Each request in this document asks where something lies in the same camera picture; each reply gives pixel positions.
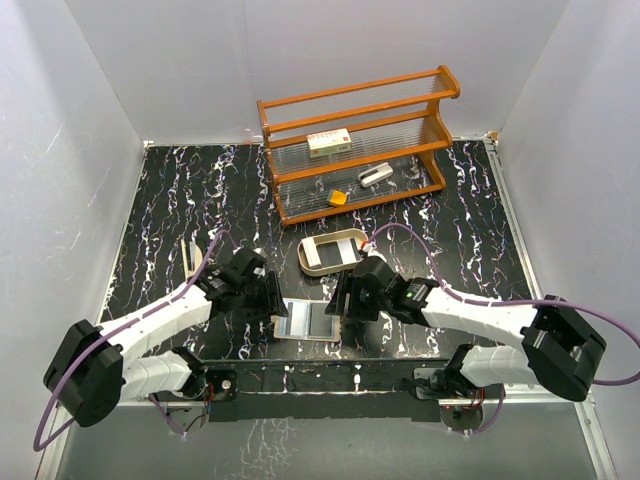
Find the stack of cards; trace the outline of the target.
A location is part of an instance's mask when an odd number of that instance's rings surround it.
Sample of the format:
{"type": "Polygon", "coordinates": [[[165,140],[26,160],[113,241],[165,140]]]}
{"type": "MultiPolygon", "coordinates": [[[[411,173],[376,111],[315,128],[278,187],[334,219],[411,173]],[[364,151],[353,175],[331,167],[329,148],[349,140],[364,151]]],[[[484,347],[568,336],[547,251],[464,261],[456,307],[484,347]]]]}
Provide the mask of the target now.
{"type": "Polygon", "coordinates": [[[307,265],[310,269],[317,269],[321,266],[321,259],[318,254],[315,240],[311,237],[304,238],[301,245],[306,257],[307,265]]]}

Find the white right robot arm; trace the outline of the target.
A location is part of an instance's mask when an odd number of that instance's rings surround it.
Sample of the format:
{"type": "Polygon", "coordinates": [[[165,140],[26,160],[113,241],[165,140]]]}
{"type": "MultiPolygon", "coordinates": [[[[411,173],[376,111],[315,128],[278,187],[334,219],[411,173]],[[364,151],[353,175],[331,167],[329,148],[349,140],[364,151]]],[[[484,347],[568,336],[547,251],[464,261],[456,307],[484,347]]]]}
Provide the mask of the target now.
{"type": "Polygon", "coordinates": [[[374,255],[340,273],[325,312],[355,321],[375,321],[386,313],[405,324],[495,341],[493,347],[462,344],[444,368],[410,379],[416,389],[438,397],[524,384],[581,402],[606,350],[604,338],[575,309],[553,297],[511,305],[464,295],[433,279],[405,279],[374,255]]]}

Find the beige oval tray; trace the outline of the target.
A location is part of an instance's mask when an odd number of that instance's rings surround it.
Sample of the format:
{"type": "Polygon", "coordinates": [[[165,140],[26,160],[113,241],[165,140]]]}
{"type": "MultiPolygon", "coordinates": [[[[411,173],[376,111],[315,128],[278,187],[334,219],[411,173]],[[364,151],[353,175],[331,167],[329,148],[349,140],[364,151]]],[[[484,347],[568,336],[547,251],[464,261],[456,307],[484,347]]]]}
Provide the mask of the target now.
{"type": "Polygon", "coordinates": [[[314,278],[351,270],[361,261],[359,250],[368,240],[356,228],[303,238],[297,248],[300,268],[314,278]]]}

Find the cream leather card holder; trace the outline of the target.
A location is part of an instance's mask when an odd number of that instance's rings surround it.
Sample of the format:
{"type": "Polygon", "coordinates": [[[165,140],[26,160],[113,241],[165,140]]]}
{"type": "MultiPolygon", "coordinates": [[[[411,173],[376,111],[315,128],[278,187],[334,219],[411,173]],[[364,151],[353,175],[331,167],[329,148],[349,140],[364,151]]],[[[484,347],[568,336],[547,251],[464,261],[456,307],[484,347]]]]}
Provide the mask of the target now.
{"type": "Polygon", "coordinates": [[[338,342],[339,316],[325,313],[328,301],[285,298],[285,316],[272,316],[274,337],[297,341],[338,342]]]}

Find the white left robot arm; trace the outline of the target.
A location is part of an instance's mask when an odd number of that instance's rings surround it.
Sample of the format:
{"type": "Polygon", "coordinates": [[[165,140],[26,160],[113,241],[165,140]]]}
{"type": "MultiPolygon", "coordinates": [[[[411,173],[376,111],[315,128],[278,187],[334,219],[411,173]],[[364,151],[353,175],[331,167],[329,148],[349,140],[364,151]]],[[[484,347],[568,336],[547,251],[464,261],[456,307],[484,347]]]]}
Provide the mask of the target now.
{"type": "Polygon", "coordinates": [[[207,376],[196,355],[183,348],[150,352],[227,313],[238,313],[245,322],[287,313],[276,273],[249,248],[238,249],[226,264],[203,261],[176,290],[125,317],[103,326],[86,320],[73,324],[45,371],[44,386],[82,427],[137,397],[171,392],[199,398],[207,376]]]}

